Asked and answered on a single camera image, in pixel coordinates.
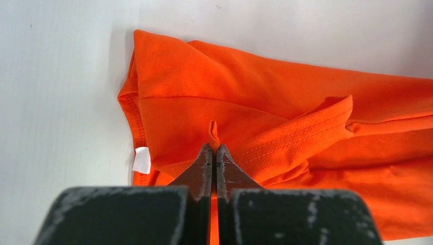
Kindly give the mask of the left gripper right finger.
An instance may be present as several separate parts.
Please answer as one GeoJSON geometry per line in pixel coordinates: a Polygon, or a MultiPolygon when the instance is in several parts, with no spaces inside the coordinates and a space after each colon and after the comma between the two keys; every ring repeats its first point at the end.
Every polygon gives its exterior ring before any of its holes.
{"type": "Polygon", "coordinates": [[[220,244],[382,244],[362,198],[343,189],[264,189],[216,152],[220,244]]]}

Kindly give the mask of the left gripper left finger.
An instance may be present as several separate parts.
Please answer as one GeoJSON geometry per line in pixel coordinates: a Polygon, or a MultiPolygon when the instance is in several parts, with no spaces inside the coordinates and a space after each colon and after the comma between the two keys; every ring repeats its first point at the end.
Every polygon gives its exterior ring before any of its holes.
{"type": "Polygon", "coordinates": [[[212,160],[205,144],[167,186],[66,189],[35,244],[209,244],[212,160]]]}

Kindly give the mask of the orange t-shirt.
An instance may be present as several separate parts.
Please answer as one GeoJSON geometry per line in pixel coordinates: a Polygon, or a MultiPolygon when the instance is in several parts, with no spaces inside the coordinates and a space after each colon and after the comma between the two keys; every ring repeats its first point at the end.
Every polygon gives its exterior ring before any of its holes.
{"type": "Polygon", "coordinates": [[[272,60],[136,30],[118,95],[163,186],[225,144],[271,189],[357,192],[384,240],[432,235],[432,80],[272,60]]]}

